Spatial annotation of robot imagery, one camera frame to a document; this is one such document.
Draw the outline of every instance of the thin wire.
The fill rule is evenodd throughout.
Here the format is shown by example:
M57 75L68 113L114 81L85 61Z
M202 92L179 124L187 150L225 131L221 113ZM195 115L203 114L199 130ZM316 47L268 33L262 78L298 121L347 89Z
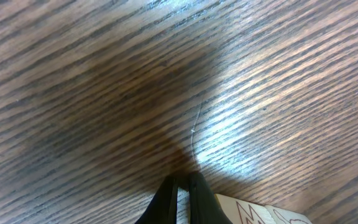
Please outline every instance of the thin wire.
M200 108L198 110L197 117L194 121L192 129L190 130L191 131L191 136L190 136L191 155L193 156L193 159L196 162L196 164L198 164L200 170L201 170L201 164L198 163L197 158L196 158L196 152L194 150L194 134L196 132L196 125L197 125L198 119L200 118L201 110L203 109L203 103L204 103L204 96L201 99Z

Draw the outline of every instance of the wood grain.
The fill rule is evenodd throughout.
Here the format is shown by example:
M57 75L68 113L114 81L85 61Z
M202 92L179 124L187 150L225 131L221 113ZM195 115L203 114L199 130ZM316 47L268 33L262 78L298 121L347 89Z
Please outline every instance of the wood grain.
M358 1L0 0L0 223L134 223L199 168L358 223Z

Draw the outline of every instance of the printed drawing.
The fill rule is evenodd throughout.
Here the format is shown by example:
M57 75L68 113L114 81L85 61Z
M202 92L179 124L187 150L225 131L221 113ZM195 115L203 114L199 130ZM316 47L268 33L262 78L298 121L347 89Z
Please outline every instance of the printed drawing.
M276 214L277 218L281 221L283 221L285 224L310 224L308 222L305 222L303 220L300 219L290 219L290 221L288 221L286 218L284 218L284 216L282 214L280 214L280 212L278 212L276 209L273 209L274 214Z
M249 208L249 213L248 213L240 205L240 203L238 203L238 202L236 202L236 203L237 203L237 208L239 210L239 215L240 215L242 224L265 224L265 222L262 220L262 218L258 215L258 213L254 210L254 208L252 208L252 206L250 204L248 204L248 208Z

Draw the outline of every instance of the black object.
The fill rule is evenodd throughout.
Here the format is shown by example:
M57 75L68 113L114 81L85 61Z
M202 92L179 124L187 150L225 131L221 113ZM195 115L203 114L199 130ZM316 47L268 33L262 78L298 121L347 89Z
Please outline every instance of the black object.
M232 224L221 210L200 172L188 175L190 224ZM135 224L176 224L178 178L168 176L162 182L143 215Z

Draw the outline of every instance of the wooden table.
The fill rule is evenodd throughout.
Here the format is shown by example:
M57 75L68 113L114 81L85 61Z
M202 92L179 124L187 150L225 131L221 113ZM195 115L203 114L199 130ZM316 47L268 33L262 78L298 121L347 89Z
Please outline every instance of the wooden table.
M0 223L134 223L194 169L358 223L358 1L0 0Z

